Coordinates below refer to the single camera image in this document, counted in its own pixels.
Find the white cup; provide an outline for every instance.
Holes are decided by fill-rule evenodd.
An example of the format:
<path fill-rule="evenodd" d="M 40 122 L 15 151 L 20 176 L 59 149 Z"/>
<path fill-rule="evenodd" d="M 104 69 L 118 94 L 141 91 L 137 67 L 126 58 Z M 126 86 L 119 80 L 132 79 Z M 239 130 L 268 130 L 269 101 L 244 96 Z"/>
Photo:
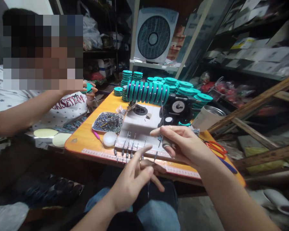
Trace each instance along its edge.
<path fill-rule="evenodd" d="M 192 126 L 195 129 L 200 129 L 200 132 L 204 132 L 225 116 L 226 114 L 222 110 L 206 105 L 202 107 L 200 113 L 192 122 Z"/>

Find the red scissors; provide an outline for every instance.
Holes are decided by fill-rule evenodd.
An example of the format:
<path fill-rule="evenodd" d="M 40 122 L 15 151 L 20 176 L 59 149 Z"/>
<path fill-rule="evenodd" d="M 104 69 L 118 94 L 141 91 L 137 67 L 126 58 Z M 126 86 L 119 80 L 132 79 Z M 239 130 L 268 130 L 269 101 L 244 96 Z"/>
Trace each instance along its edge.
<path fill-rule="evenodd" d="M 211 150 L 214 150 L 214 151 L 216 151 L 216 152 L 218 152 L 219 154 L 221 154 L 222 156 L 220 157 L 220 156 L 218 156 L 216 153 L 214 153 L 215 155 L 217 155 L 219 158 L 221 158 L 221 159 L 226 159 L 226 153 L 227 153 L 227 151 L 226 151 L 226 149 L 223 147 L 223 146 L 221 146 L 219 143 L 217 143 L 217 142 L 214 142 L 214 141 L 207 141 L 207 140 L 204 140 L 204 139 L 202 139 L 202 138 L 200 138 L 205 144 L 206 144 L 206 146 L 208 146 L 208 148 L 210 148 Z"/>

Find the white plastic lid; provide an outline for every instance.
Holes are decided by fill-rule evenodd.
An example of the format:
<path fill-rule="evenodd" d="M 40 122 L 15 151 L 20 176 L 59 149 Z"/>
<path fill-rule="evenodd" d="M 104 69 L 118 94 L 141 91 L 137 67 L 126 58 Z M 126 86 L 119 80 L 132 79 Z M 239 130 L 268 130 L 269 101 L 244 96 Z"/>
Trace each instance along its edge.
<path fill-rule="evenodd" d="M 106 132 L 103 137 L 103 143 L 106 147 L 112 147 L 115 145 L 117 134 L 114 132 Z"/>

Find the white board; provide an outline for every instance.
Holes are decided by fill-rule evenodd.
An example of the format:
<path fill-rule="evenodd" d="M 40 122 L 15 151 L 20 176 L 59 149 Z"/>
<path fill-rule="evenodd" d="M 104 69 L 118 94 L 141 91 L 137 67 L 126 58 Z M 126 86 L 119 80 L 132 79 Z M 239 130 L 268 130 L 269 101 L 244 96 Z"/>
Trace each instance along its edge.
<path fill-rule="evenodd" d="M 137 144 L 139 144 L 138 149 L 142 148 L 145 144 L 145 139 L 147 139 L 146 146 L 148 144 L 152 144 L 153 148 L 149 150 L 148 152 L 146 152 L 146 154 L 155 155 L 157 151 L 158 156 L 164 157 L 167 159 L 169 158 L 169 161 L 171 161 L 172 158 L 163 149 L 162 144 L 160 145 L 160 147 L 158 147 L 160 144 L 160 141 L 157 139 L 157 137 L 150 136 L 150 132 L 153 129 L 157 128 L 158 124 L 161 121 L 161 118 L 159 117 L 160 108 L 148 106 L 148 105 L 142 105 L 142 104 L 138 104 L 138 105 L 145 107 L 148 110 L 148 113 L 152 114 L 151 119 L 146 119 L 145 115 L 144 116 L 137 115 L 132 110 L 129 111 L 126 114 L 125 119 L 123 121 L 123 125 L 122 125 L 115 147 L 122 149 L 124 142 L 126 140 L 126 137 L 127 137 L 127 133 L 130 132 L 131 137 L 130 137 L 130 140 L 129 139 L 126 140 L 126 143 L 124 146 L 125 150 L 127 150 L 127 146 L 128 146 L 128 149 L 131 150 L 133 140 L 136 134 L 133 151 L 137 150 Z"/>

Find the pink pen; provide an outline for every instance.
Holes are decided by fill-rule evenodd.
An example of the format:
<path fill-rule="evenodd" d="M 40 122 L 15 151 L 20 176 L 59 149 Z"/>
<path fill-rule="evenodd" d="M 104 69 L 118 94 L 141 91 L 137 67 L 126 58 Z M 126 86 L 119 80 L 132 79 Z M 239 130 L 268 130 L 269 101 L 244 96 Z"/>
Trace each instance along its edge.
<path fill-rule="evenodd" d="M 103 142 L 101 141 L 101 138 L 100 138 L 100 136 L 97 134 L 97 132 L 96 131 L 94 131 L 93 129 L 92 129 L 92 132 L 93 132 L 93 134 L 95 135 L 95 137 L 102 143 L 102 145 L 104 146 L 104 144 L 103 144 Z"/>

